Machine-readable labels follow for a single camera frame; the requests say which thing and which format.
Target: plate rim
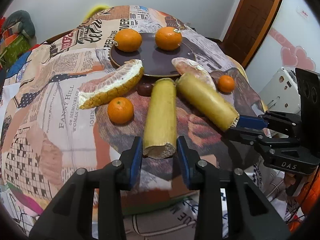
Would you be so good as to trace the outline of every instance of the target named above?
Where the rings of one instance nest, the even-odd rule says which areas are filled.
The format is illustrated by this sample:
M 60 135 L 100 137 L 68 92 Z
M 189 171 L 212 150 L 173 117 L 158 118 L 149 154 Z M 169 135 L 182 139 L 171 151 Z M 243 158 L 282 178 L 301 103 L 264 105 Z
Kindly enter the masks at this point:
M 192 60 L 196 61 L 196 55 L 193 53 L 192 49 L 191 49 L 187 44 L 185 44 L 184 42 L 182 42 L 182 43 L 191 50 L 192 55 L 193 55 L 193 57 L 194 57 L 194 59 L 192 59 Z M 111 63 L 113 63 L 113 64 L 116 66 L 116 68 L 120 68 L 121 66 L 120 66 L 118 63 L 116 63 L 116 62 L 113 60 L 112 56 L 111 56 L 111 50 L 112 50 L 112 48 L 113 48 L 114 46 L 115 46 L 115 45 L 112 44 L 112 47 L 111 47 L 110 50 L 109 50 L 110 61 L 111 61 Z M 143 73 L 143 75 L 144 75 L 144 76 L 147 76 L 147 77 L 158 77 L 158 78 L 178 77 L 178 76 L 180 76 L 179 73 L 178 73 L 178 74 L 174 74 L 174 75 L 149 75 L 149 74 Z

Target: dark plate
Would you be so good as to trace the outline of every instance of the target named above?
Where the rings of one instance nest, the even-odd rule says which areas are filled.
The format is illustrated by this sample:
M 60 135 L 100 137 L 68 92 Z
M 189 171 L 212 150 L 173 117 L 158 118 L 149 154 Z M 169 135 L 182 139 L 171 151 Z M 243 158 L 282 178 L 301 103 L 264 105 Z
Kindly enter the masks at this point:
M 111 63 L 115 67 L 120 67 L 125 61 L 130 59 L 141 59 L 144 75 L 153 77 L 175 77 L 179 76 L 171 60 L 175 57 L 185 57 L 195 60 L 195 55 L 184 43 L 180 47 L 166 51 L 159 49 L 155 42 L 155 33 L 140 33 L 142 44 L 137 51 L 123 52 L 114 45 L 110 50 Z

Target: printed tablecloth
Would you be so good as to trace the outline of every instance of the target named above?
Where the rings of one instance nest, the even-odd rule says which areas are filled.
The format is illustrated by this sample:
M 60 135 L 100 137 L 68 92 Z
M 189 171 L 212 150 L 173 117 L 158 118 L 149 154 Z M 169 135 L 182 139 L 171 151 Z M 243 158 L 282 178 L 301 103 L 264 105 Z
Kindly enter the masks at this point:
M 108 54 L 119 30 L 155 33 L 163 26 L 181 30 L 183 42 L 212 78 L 228 74 L 235 79 L 234 92 L 222 96 L 240 114 L 262 113 L 258 94 L 217 44 L 180 20 L 143 6 L 100 11 L 70 34 L 34 49 L 22 69 L 6 80 L 6 84 L 21 82 L 8 104 L 1 136 L 2 178 L 14 198 L 12 205 L 27 208 L 34 217 L 40 215 L 77 168 L 102 168 L 130 148 L 134 136 L 143 136 L 150 98 L 135 90 L 127 94 L 134 105 L 134 120 L 117 126 L 107 116 L 107 105 L 79 109 L 79 87 L 114 71 Z M 184 135 L 202 158 L 214 160 L 214 154 L 219 166 L 228 170 L 257 161 L 254 150 L 223 139 L 222 132 L 183 98 L 177 98 L 176 105 L 178 136 Z M 122 192 L 122 205 L 124 213 L 143 212 L 188 194 L 176 156 L 144 158 L 138 183 L 132 191 Z M 97 202 L 96 192 L 93 220 Z

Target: heart decoration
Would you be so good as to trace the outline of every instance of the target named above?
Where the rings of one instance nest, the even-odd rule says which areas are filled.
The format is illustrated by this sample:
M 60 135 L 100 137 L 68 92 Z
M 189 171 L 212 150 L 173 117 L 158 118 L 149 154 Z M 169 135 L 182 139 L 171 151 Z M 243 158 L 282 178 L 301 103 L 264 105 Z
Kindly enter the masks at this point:
M 298 57 L 291 54 L 290 49 L 287 47 L 281 48 L 282 65 L 286 67 L 296 67 L 298 65 Z
M 303 47 L 297 46 L 294 51 L 294 54 L 298 58 L 298 68 L 308 69 L 312 71 L 316 70 L 315 62 L 311 58 L 307 57 L 307 53 Z

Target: orange object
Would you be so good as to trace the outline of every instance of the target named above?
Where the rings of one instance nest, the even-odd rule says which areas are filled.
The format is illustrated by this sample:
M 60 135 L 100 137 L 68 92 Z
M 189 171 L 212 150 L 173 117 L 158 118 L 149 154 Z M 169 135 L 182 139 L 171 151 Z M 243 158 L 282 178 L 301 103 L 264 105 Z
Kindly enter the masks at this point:
M 231 93 L 235 89 L 235 81 L 228 75 L 223 75 L 218 80 L 218 89 L 224 93 Z
M 173 27 L 160 28 L 156 33 L 156 44 L 163 50 L 174 50 L 182 42 L 181 32 Z
M 4 44 L 7 47 L 16 37 L 18 37 L 18 34 L 12 34 L 11 36 L 9 36 L 8 38 L 6 38 L 4 40 Z
M 300 226 L 300 224 L 301 224 L 300 219 L 298 218 L 297 215 L 295 215 L 292 218 L 292 221 L 289 222 L 289 224 L 288 224 L 288 228 L 289 228 L 290 232 L 295 231 Z
M 133 52 L 139 49 L 142 43 L 140 33 L 132 29 L 120 30 L 116 36 L 114 45 L 124 52 Z
M 116 124 L 129 122 L 133 117 L 133 104 L 127 98 L 114 98 L 108 105 L 108 116 Z
M 309 188 L 314 176 L 315 176 L 315 172 L 309 176 L 308 183 L 304 185 L 300 194 L 297 197 L 295 197 L 296 201 L 301 205 L 301 210 L 305 215 L 309 214 L 312 207 L 318 200 L 318 197 L 320 196 L 320 172 L 318 173 L 317 178 L 313 183 L 312 188 L 309 191 Z M 306 197 L 305 201 L 302 203 L 308 191 L 309 191 L 309 194 Z

